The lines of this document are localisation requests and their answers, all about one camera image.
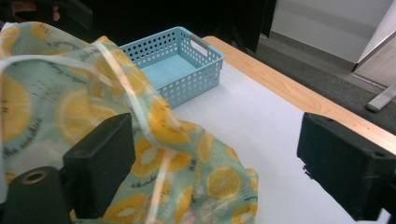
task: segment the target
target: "wooden table edge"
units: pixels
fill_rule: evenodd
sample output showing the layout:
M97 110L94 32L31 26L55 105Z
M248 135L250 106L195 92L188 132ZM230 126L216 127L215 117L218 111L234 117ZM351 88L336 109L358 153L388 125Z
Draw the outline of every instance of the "wooden table edge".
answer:
M234 68L304 112L315 113L334 119L352 131L396 154L396 135L387 132L372 122L311 91L307 87L214 36L206 36L203 40L222 51L226 63L229 63Z

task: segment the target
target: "gray carpet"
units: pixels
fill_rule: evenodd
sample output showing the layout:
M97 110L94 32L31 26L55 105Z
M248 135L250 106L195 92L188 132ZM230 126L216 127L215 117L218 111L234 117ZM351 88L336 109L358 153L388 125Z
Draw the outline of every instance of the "gray carpet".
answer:
M262 44L259 44L255 58L384 130L396 134L395 103L390 102L379 112L373 113L366 110L365 106L375 98L375 94L363 88Z

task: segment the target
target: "fabric with lemon print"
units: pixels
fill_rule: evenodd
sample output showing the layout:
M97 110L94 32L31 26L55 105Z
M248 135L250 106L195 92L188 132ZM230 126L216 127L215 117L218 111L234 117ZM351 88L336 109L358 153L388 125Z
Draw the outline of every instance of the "fabric with lemon print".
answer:
M131 113L130 173L101 218L72 211L72 221L254 223L256 172L199 124L178 119L111 40L90 44L42 22L16 23L0 33L0 65L10 56L16 61L3 66L0 78L5 183L39 166L62 168L62 155L103 120Z

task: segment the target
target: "blue plastic basket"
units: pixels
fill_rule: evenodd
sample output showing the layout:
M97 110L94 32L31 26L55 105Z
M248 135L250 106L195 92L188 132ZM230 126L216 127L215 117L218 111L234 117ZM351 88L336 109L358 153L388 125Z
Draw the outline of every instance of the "blue plastic basket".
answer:
M224 54L183 27L120 48L172 108L219 85Z

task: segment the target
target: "table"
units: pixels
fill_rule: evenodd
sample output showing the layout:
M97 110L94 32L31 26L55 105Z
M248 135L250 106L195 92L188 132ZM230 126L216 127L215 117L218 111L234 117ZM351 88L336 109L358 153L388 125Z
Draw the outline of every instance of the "table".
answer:
M297 158L304 112L339 121L396 153L396 136L296 83L214 36L206 42L225 54L220 84L174 108L233 147L260 176L256 223L356 223L303 170ZM389 214L378 221L387 223Z

